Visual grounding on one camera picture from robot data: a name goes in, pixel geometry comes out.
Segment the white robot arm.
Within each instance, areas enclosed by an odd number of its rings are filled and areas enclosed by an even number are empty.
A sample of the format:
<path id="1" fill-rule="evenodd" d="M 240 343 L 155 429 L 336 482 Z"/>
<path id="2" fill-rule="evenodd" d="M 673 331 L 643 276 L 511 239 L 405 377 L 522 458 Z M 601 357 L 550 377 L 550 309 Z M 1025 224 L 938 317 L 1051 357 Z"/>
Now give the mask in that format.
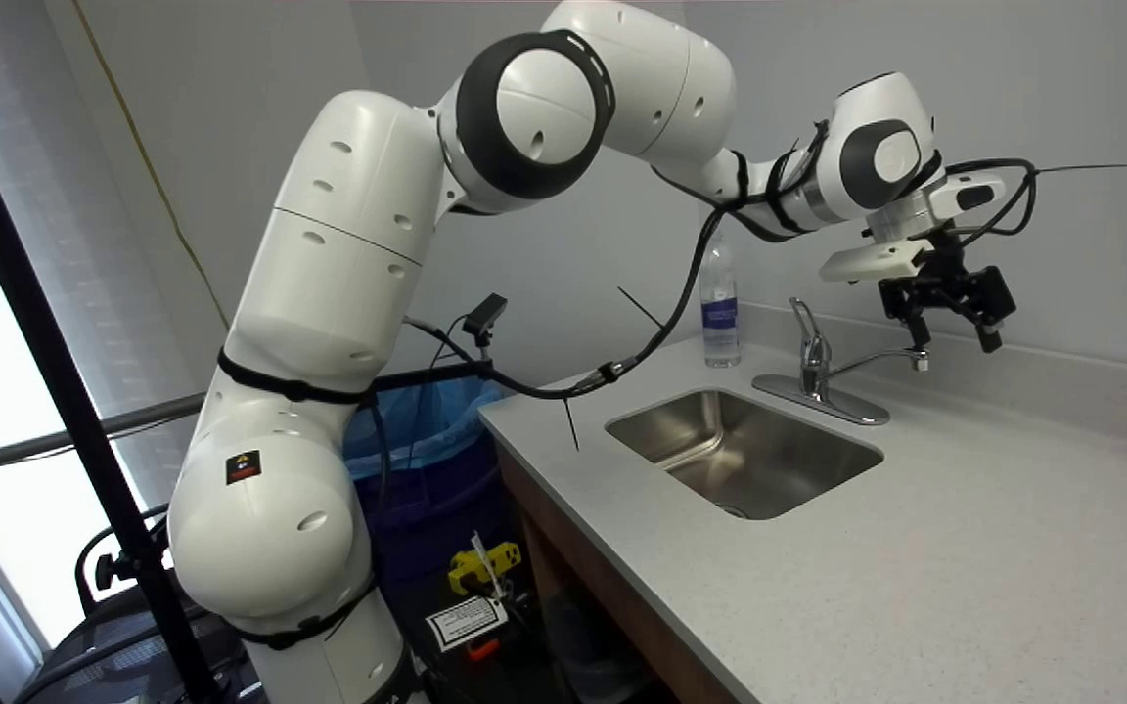
<path id="1" fill-rule="evenodd" d="M 962 266 L 957 218 L 1000 194 L 949 166 L 900 72 L 836 95 L 775 160 L 726 143 L 737 74 L 703 35 L 621 0 L 559 0 L 489 43 L 430 106 L 330 98 L 274 194 L 168 501 L 184 596 L 224 617 L 270 704 L 416 704 L 418 665 L 370 570 L 345 467 L 442 215 L 499 215 L 571 186 L 601 149 L 768 242 L 861 218 L 829 282 L 878 282 L 884 313 L 1015 313 Z"/>

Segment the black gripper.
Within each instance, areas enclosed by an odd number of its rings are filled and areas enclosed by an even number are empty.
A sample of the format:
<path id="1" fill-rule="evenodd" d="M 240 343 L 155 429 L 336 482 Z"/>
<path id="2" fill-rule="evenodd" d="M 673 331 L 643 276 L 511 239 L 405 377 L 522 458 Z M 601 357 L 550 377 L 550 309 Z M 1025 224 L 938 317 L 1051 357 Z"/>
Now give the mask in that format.
<path id="1" fill-rule="evenodd" d="M 977 331 L 981 352 L 1000 347 L 998 319 L 1015 313 L 1015 293 L 998 266 L 969 271 L 962 262 L 965 246 L 949 231 L 927 235 L 927 254 L 914 254 L 914 274 L 882 282 L 882 306 L 909 327 L 912 370 L 930 370 L 930 331 L 919 317 L 922 309 L 949 309 L 965 317 Z"/>

